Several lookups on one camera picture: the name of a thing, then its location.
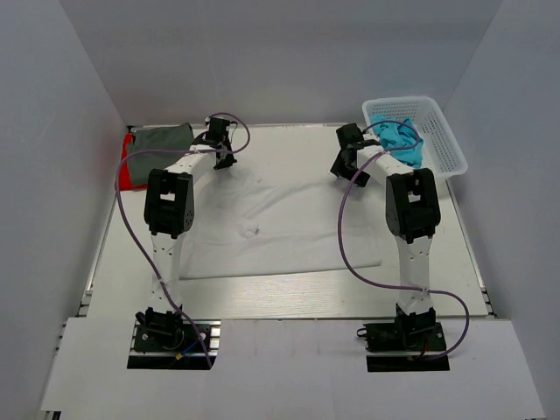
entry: wrinkled white fabric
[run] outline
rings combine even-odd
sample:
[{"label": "wrinkled white fabric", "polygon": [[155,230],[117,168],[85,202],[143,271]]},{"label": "wrinkled white fabric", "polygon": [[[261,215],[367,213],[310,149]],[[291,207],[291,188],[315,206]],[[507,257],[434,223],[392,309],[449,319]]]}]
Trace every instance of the wrinkled white fabric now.
[{"label": "wrinkled white fabric", "polygon": [[[194,224],[181,258],[182,278],[290,274],[345,268],[337,217],[347,181],[325,175],[268,185],[247,167],[211,174],[195,195]],[[351,194],[343,237],[352,264],[379,265],[368,209]]]}]

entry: basket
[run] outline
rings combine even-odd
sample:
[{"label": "basket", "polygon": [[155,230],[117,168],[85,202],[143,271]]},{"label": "basket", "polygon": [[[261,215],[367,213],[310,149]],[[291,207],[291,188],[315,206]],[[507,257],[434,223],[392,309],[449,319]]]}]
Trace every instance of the basket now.
[{"label": "basket", "polygon": [[466,172],[468,165],[463,152],[444,113],[433,99],[428,96],[373,99],[365,101],[361,108],[367,125],[371,123],[371,117],[377,115],[398,121],[410,118],[424,140],[422,167],[431,169],[437,181]]}]

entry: white platform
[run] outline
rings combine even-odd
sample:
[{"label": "white platform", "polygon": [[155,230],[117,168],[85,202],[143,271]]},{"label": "white platform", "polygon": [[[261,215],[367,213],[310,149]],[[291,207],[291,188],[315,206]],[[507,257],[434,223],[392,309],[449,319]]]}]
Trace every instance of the white platform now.
[{"label": "white platform", "polygon": [[[339,151],[335,130],[336,127],[323,126],[252,128],[252,143],[237,156],[237,165],[251,163],[272,183],[332,177],[329,169]],[[238,129],[234,145],[242,144],[245,138],[243,130]],[[195,188],[195,206],[196,190],[201,184],[203,179]],[[377,282],[397,284],[398,256],[395,238],[385,222],[384,190],[373,180],[367,188],[374,194],[364,200],[364,208],[374,222],[382,263],[361,272]],[[446,185],[440,185],[438,193],[442,221],[430,254],[431,287],[459,294],[472,315],[487,315]],[[125,192],[122,197],[132,227],[149,249],[151,242],[143,219],[145,192]],[[94,274],[88,317],[130,319],[145,310],[150,289],[150,266],[130,239],[116,209]],[[195,319],[393,317],[397,296],[392,290],[379,290],[360,282],[347,270],[185,280],[181,290],[185,309]],[[462,308],[453,299],[433,296],[433,301],[438,315],[463,316]]]},{"label": "white platform", "polygon": [[[543,417],[511,323],[475,320],[449,372],[368,373],[360,321],[227,320],[207,371],[127,370],[133,320],[72,318],[42,410],[61,420]],[[443,323],[448,341],[462,320]]]}]

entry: white panel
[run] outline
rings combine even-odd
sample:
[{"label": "white panel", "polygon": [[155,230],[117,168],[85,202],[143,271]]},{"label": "white panel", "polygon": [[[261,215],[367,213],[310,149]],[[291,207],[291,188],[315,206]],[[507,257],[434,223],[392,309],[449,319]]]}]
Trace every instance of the white panel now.
[{"label": "white panel", "polygon": [[356,120],[367,99],[445,105],[500,0],[62,0],[128,124],[232,110]]},{"label": "white panel", "polygon": [[[360,321],[230,320],[207,371],[127,370],[133,319],[70,319],[43,410],[66,419],[513,420],[543,411],[510,322],[475,320],[449,372],[368,373]],[[462,320],[444,321],[455,340]]]},{"label": "white panel", "polygon": [[3,2],[0,39],[0,406],[20,419],[78,311],[124,125],[57,1]]},{"label": "white panel", "polygon": [[461,213],[494,309],[513,320],[547,418],[560,418],[560,3],[511,1],[445,110],[469,162]]}]

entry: gray cloth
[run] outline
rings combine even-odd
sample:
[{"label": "gray cloth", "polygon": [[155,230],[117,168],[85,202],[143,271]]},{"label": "gray cloth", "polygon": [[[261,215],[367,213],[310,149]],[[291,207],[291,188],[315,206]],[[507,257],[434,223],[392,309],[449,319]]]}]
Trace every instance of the gray cloth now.
[{"label": "gray cloth", "polygon": [[[186,151],[193,144],[193,128],[188,122],[178,127],[143,129],[135,133],[134,143],[127,144],[127,155],[147,149],[166,149],[168,151]],[[145,153],[134,156],[127,165],[132,186],[148,183],[152,169],[164,169],[177,162],[182,155],[177,153]]]}]

